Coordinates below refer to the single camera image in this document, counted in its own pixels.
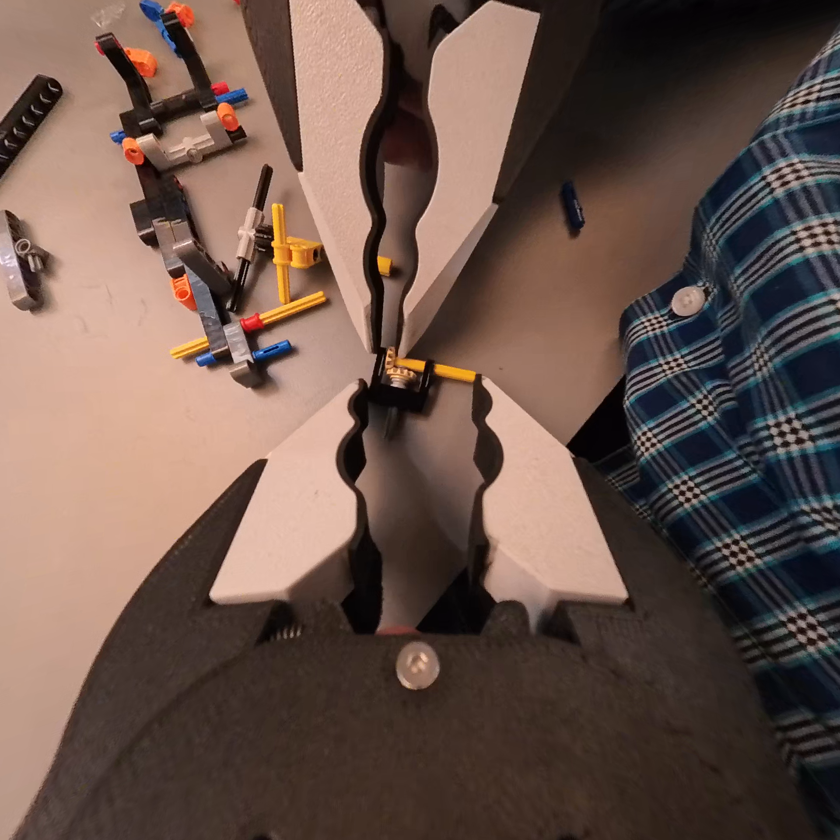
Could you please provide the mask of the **black grey lego frame assembly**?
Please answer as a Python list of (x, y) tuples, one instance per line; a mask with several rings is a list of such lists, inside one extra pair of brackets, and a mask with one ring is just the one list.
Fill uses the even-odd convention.
[[(130, 205), (136, 233), (144, 244), (158, 249), (175, 299), (196, 312), (203, 327), (201, 339), (173, 349), (171, 356), (206, 368), (224, 364), (236, 383), (256, 389), (263, 385), (265, 365), (291, 352), (291, 345), (284, 341), (253, 348), (251, 336), (321, 305), (326, 297), (319, 291), (298, 300), (291, 298), (285, 306), (248, 317), (227, 310), (237, 270), (213, 259), (201, 243), (175, 171), (201, 164), (247, 140), (236, 108), (249, 96), (243, 88), (232, 90), (223, 81), (211, 81), (188, 32), (194, 24), (188, 5), (139, 2), (139, 6), (185, 65), (192, 83), (188, 89), (154, 99), (147, 84), (157, 70), (151, 52), (124, 47), (113, 33), (99, 35), (96, 47), (120, 75), (131, 100), (131, 108), (120, 114), (121, 130), (111, 133), (111, 141), (133, 166), (143, 193)], [(261, 256), (273, 260), (271, 207), (267, 200), (252, 266)]]

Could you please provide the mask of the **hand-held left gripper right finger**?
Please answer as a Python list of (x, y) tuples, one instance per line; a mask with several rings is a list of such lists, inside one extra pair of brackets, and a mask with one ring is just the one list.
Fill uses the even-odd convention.
[(516, 602), (529, 629), (558, 606), (619, 606), (629, 594), (570, 451), (478, 374), (472, 395), (481, 482), (469, 576), (493, 602)]

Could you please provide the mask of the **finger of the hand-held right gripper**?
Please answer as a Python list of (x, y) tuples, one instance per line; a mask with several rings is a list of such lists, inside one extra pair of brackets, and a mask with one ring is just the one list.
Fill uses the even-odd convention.
[(494, 193), (539, 21), (539, 12), (487, 2), (434, 51), (427, 111), (437, 176), (416, 226), (401, 354), (425, 333), (497, 211)]
[(375, 266), (384, 214), (375, 135), (390, 85), (378, 13), (355, 1), (289, 2), (302, 191), (366, 351), (379, 348), (383, 288)]

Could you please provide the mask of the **blue plaid shirt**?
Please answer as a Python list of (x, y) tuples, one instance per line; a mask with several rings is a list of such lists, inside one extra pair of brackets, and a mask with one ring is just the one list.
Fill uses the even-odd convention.
[(626, 438), (586, 455), (688, 563), (817, 835), (839, 822), (839, 35), (623, 312)]

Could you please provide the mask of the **black lego gearbox yellow axle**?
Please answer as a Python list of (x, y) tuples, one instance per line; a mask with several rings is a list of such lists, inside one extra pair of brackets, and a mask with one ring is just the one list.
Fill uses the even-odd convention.
[(424, 412), (433, 383), (450, 380), (473, 384), (477, 373), (433, 360), (402, 357), (395, 347), (377, 351), (369, 383), (369, 400), (385, 410), (384, 440), (394, 437), (405, 413)]

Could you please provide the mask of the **yellow axle yellow connector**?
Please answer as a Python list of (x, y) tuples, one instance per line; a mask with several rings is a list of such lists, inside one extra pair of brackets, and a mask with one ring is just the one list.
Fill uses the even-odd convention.
[(287, 234), (285, 207), (271, 205), (273, 239), (271, 241), (273, 263), (276, 267), (280, 305), (291, 303), (290, 269), (308, 270), (323, 258), (323, 245), (317, 241), (289, 237)]

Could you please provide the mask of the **black lego beam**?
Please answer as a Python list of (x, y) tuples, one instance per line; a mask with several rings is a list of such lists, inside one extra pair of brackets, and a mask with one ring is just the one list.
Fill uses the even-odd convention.
[(37, 75), (1, 121), (1, 177), (63, 95), (57, 79)]

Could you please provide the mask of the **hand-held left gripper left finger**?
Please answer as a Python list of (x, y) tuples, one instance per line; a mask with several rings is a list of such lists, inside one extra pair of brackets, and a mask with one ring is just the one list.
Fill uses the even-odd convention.
[(376, 631), (382, 555), (357, 486), (367, 394), (352, 381), (268, 455), (209, 592), (214, 603), (330, 601), (356, 633)]

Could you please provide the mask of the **black axle grey connector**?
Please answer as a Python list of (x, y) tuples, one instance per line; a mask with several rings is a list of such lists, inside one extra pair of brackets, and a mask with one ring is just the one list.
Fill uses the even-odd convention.
[(245, 284), (255, 258), (257, 234), (265, 219), (266, 199), (272, 176), (273, 168), (269, 164), (263, 164), (254, 200), (246, 212), (244, 223), (238, 229), (237, 272), (232, 294), (227, 303), (227, 310), (231, 313), (238, 311), (245, 294)]

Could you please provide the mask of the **grey lego beam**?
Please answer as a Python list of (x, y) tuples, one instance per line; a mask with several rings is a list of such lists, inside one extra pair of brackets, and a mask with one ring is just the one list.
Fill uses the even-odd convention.
[(21, 311), (43, 306), (41, 276), (50, 254), (37, 246), (24, 223), (10, 211), (1, 211), (1, 275), (13, 305)]

